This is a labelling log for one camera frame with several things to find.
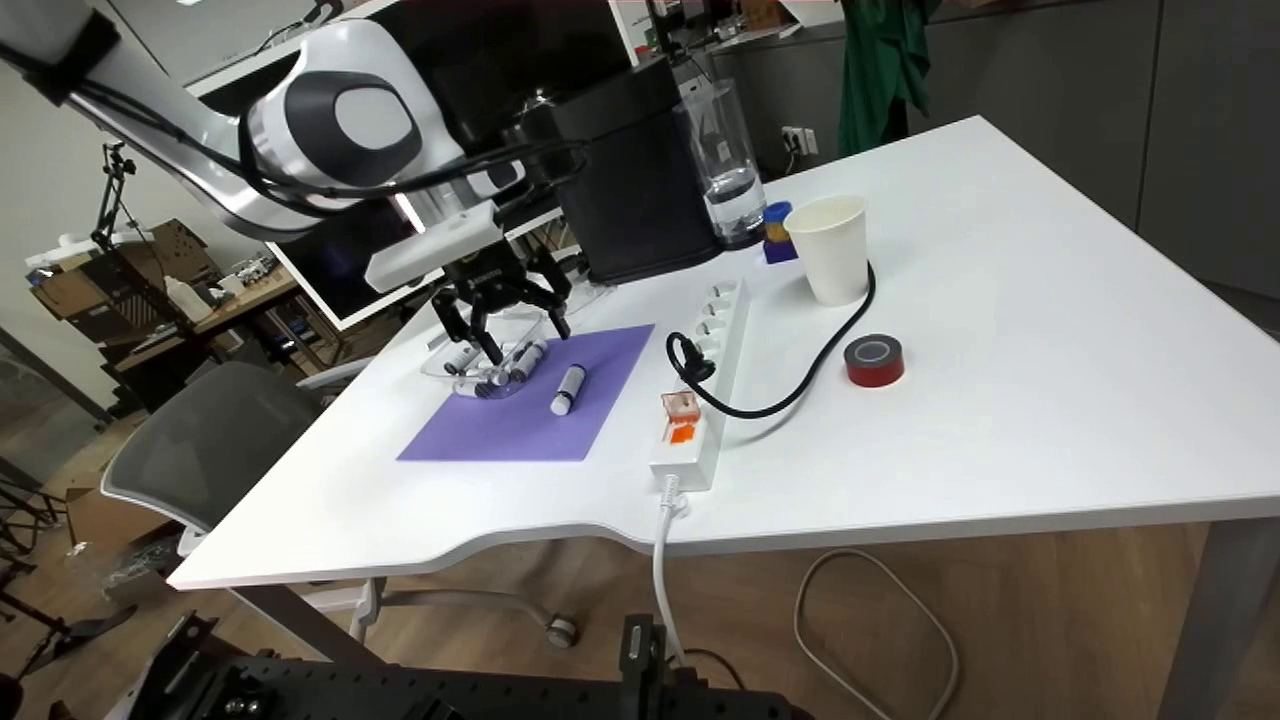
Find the cardboard box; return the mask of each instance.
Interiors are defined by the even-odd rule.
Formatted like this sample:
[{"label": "cardboard box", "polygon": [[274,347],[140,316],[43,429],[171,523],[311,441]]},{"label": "cardboard box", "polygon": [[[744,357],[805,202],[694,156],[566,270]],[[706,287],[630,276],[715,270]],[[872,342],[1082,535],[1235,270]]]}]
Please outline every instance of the cardboard box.
[{"label": "cardboard box", "polygon": [[761,30],[785,30],[786,13],[778,0],[744,0],[739,4],[744,30],[761,32]]},{"label": "cardboard box", "polygon": [[[204,239],[193,230],[183,230],[181,221],[151,230],[151,245],[124,245],[121,255],[158,293],[162,293],[162,276],[174,276],[183,283],[219,276]],[[96,313],[96,307],[121,300],[121,298],[133,298],[133,287],[121,276],[116,259],[71,255],[50,276],[37,281],[30,298],[54,320],[75,320],[82,313]]]},{"label": "cardboard box", "polygon": [[174,596],[162,586],[174,560],[167,546],[157,546],[157,535],[167,535],[171,527],[167,516],[106,502],[98,492],[75,498],[66,512],[75,520],[75,535],[82,541],[75,567],[81,576],[93,576],[116,609],[146,609]]}]

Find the cable on floor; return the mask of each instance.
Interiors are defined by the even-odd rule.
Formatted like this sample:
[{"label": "cable on floor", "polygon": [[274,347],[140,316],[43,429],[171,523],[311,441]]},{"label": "cable on floor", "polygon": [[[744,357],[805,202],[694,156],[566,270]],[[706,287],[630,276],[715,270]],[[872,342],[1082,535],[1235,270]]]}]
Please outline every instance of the cable on floor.
[{"label": "cable on floor", "polygon": [[839,672],[809,643],[809,636],[805,636],[809,594],[811,594],[815,576],[820,576],[826,563],[836,563],[836,560],[860,560],[860,563],[874,567],[899,596],[908,596],[908,602],[920,609],[920,617],[922,617],[922,622],[935,630],[935,636],[945,640],[949,661],[950,661],[950,672],[949,672],[949,685],[945,685],[945,694],[935,695],[935,706],[933,706],[933,713],[927,713],[927,720],[938,720],[938,715],[949,713],[954,687],[960,687],[960,667],[965,667],[960,650],[954,650],[954,636],[950,636],[949,625],[945,625],[881,556],[872,556],[872,551],[826,551],[826,556],[820,556],[820,560],[805,572],[805,580],[801,580],[801,589],[794,589],[794,605],[790,605],[790,636],[794,636],[801,652],[805,652],[809,666],[815,666],[830,685],[839,685],[854,706],[865,706],[874,720],[893,720],[888,708],[881,708],[854,682],[839,676]]},{"label": "cable on floor", "polygon": [[694,657],[719,666],[725,676],[732,682],[732,687],[737,687],[737,694],[746,694],[744,676],[727,666],[727,657],[719,657],[719,652],[711,652],[711,650],[684,650],[684,667],[691,667],[686,661],[694,661]]},{"label": "cable on floor", "polygon": [[674,625],[670,596],[668,596],[668,541],[670,541],[674,516],[684,512],[684,498],[674,487],[680,487],[680,481],[668,477],[664,502],[660,502],[660,527],[651,541],[651,602],[657,602],[657,617],[664,622],[664,634],[668,634],[668,652],[674,661],[684,661],[680,625]]}]

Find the floor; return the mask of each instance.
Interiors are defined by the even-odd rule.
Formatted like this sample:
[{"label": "floor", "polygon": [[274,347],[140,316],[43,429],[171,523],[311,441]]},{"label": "floor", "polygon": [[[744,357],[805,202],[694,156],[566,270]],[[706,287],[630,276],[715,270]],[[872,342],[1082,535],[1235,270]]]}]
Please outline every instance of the floor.
[{"label": "floor", "polygon": [[[54,487],[87,487],[128,429],[104,431],[59,477]],[[1190,589],[1202,527],[1019,535],[965,546],[874,548],[954,634],[965,682],[949,715],[1157,715]],[[96,594],[106,560],[66,556],[65,535],[43,535],[38,572],[11,586],[46,611],[106,617]],[[860,720],[790,643],[786,611],[805,567],[820,551],[768,556],[674,556],[670,605],[686,643],[725,652],[750,687],[785,694],[826,720]],[[484,551],[435,586],[511,589],[585,622],[585,643],[554,652],[511,611],[496,609],[393,609],[372,630],[372,650],[415,667],[475,667],[521,676],[616,676],[616,630],[626,611],[651,611],[646,560],[609,541],[525,546]],[[830,563],[809,605],[809,634],[836,667],[852,672],[894,715],[922,715],[949,676],[945,650],[927,625],[881,576]],[[219,617],[219,636],[238,650],[308,657],[292,636],[219,594],[171,596],[136,611],[104,640],[24,682],[28,715],[65,701],[75,715],[104,708],[142,672],[146,657],[183,611]],[[5,625],[0,672],[15,672],[38,634]],[[1280,609],[1243,667],[1229,715],[1280,715]]]}]

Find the black cable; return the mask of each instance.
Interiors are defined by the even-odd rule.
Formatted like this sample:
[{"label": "black cable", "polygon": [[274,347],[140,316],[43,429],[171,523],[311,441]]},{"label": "black cable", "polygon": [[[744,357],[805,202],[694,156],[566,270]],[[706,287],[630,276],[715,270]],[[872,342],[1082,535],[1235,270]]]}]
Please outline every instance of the black cable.
[{"label": "black cable", "polygon": [[746,694],[744,676],[727,666],[727,657],[711,652],[711,650],[684,650],[684,657],[705,657],[715,661],[725,667],[725,676],[732,682],[737,694]]},{"label": "black cable", "polygon": [[836,335],[811,357],[805,381],[801,381],[785,402],[774,402],[774,403],[768,403],[768,409],[732,409],[732,403],[725,403],[719,397],[711,397],[711,393],[705,390],[705,381],[706,381],[715,369],[694,353],[694,345],[691,345],[684,334],[670,334],[670,335],[668,335],[668,366],[670,366],[674,377],[680,377],[705,403],[711,403],[715,413],[737,417],[737,419],[768,419],[768,417],[790,409],[790,403],[809,393],[809,385],[815,381],[815,372],[825,369],[825,360],[836,353],[839,335],[848,335],[852,326],[865,320],[872,306],[874,306],[874,270],[867,266],[867,298],[865,298],[865,300],[854,306],[854,313],[836,330]]}]

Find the marker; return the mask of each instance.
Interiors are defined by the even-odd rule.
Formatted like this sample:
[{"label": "marker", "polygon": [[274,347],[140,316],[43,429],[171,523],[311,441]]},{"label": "marker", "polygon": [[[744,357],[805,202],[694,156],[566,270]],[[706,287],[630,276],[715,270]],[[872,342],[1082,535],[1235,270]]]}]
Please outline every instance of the marker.
[{"label": "marker", "polygon": [[566,372],[560,377],[560,390],[550,397],[550,417],[566,417],[577,397],[585,393],[587,372],[581,366],[566,366]]},{"label": "marker", "polygon": [[525,353],[514,357],[511,381],[529,381],[544,357],[547,357],[544,345],[525,345]]}]

